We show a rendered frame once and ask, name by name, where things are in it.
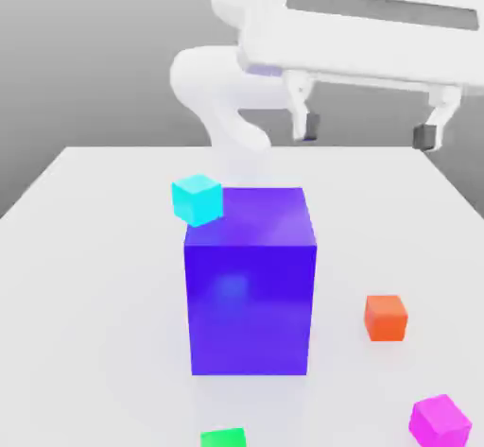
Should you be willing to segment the small green cube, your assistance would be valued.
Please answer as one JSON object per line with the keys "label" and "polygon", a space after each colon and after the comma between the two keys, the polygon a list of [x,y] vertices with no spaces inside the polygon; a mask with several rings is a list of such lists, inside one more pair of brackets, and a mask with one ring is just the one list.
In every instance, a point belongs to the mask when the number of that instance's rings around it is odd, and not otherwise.
{"label": "small green cube", "polygon": [[200,434],[200,447],[247,447],[243,428],[219,429]]}

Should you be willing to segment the small cyan cube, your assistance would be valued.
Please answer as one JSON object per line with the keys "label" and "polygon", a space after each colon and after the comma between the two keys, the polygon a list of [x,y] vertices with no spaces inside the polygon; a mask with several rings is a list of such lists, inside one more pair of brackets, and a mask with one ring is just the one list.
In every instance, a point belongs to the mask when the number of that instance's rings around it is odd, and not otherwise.
{"label": "small cyan cube", "polygon": [[223,216],[223,189],[205,175],[192,175],[171,184],[174,214],[191,227]]}

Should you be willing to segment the large blue box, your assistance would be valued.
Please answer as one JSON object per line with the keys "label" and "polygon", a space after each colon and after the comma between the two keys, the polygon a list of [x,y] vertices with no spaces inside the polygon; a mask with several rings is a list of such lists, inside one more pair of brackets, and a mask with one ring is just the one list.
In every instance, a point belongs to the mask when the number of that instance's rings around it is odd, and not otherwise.
{"label": "large blue box", "polygon": [[226,188],[184,239],[191,371],[304,375],[317,241],[300,187]]}

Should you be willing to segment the small magenta cube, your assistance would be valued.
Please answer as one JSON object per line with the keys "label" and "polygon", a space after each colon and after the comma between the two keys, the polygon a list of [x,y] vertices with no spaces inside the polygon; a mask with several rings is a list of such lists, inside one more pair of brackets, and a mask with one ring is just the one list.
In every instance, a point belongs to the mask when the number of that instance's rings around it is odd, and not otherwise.
{"label": "small magenta cube", "polygon": [[465,447],[472,422],[447,394],[413,405],[408,430],[420,447]]}

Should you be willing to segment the small orange cube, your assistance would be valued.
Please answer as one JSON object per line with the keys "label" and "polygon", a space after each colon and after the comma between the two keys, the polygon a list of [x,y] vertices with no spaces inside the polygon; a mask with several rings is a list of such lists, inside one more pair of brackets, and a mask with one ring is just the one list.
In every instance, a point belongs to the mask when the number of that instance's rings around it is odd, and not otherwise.
{"label": "small orange cube", "polygon": [[408,313],[397,295],[368,296],[364,323],[371,341],[403,341]]}

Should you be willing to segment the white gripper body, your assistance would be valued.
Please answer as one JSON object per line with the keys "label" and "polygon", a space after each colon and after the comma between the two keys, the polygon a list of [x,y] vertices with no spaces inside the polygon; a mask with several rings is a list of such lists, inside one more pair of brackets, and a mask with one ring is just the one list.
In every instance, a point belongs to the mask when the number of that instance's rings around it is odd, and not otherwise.
{"label": "white gripper body", "polygon": [[484,92],[484,0],[249,0],[238,60],[254,73]]}

